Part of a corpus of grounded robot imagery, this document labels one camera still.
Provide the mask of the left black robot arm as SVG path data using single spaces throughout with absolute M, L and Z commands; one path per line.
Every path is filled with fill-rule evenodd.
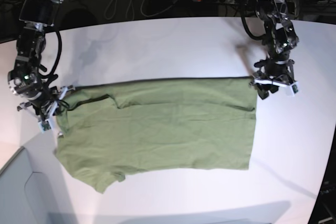
M 267 56 L 254 64 L 258 70 L 252 74 L 250 85 L 263 100 L 279 88 L 284 88 L 287 95 L 294 96 L 299 88 L 293 70 L 295 62 L 290 59 L 290 52 L 297 46 L 299 38 L 289 18 L 286 0 L 254 0 L 256 16 L 265 29 L 260 36 L 254 35 L 246 22 L 245 7 L 251 1 L 243 0 L 240 4 L 243 27 L 251 39 L 261 41 L 266 46 Z

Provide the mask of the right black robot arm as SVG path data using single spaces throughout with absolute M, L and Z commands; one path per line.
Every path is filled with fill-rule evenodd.
M 62 52 L 62 39 L 58 29 L 57 55 L 51 70 L 42 65 L 42 53 L 46 46 L 45 30 L 53 27 L 59 6 L 64 0 L 25 0 L 19 20 L 24 27 L 16 42 L 17 56 L 7 81 L 11 92 L 26 99 L 17 109 L 28 111 L 37 118 L 43 130 L 51 128 L 56 112 L 68 107 L 62 100 L 66 89 L 50 87 L 58 75 L 55 73 Z

